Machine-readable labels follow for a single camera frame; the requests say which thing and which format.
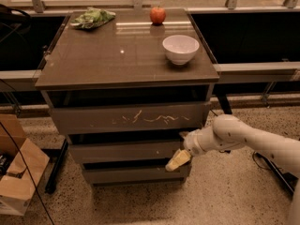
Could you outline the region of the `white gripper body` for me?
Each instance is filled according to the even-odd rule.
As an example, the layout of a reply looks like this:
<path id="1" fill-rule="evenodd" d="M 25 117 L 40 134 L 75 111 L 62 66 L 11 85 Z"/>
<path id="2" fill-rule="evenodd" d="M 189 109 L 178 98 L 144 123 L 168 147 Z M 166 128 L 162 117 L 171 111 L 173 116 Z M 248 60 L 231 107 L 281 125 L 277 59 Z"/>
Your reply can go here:
<path id="1" fill-rule="evenodd" d="M 190 131 L 183 141 L 184 148 L 193 156 L 200 156 L 215 148 L 213 129 L 205 127 Z"/>

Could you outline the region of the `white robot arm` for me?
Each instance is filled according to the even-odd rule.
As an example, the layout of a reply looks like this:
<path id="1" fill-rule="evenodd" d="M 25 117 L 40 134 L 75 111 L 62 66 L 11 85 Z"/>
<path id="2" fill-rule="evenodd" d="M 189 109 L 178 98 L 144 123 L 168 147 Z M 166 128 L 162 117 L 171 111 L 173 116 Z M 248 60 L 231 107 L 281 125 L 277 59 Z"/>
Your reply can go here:
<path id="1" fill-rule="evenodd" d="M 235 150 L 247 146 L 300 178 L 300 142 L 251 127 L 230 114 L 214 118 L 211 125 L 190 132 L 181 132 L 183 148 L 178 149 L 165 169 L 175 171 L 208 151 Z"/>

